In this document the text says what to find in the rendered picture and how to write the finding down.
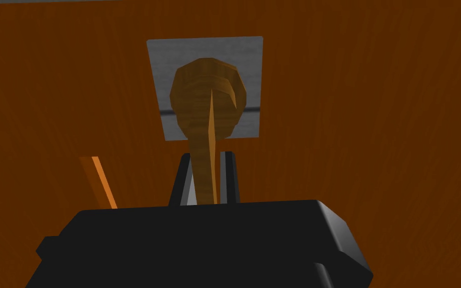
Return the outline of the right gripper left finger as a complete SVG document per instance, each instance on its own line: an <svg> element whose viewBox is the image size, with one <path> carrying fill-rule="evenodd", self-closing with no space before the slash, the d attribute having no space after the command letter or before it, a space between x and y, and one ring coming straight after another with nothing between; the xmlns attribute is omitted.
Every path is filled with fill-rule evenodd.
<svg viewBox="0 0 461 288"><path fill-rule="evenodd" d="M190 153L185 153L179 162L168 206L192 205L197 205L192 162Z"/></svg>

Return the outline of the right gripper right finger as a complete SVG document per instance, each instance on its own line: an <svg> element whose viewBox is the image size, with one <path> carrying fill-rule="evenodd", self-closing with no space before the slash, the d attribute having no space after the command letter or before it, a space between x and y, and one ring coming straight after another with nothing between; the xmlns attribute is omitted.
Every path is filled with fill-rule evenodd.
<svg viewBox="0 0 461 288"><path fill-rule="evenodd" d="M240 203L237 163L232 151L219 152L219 203Z"/></svg>

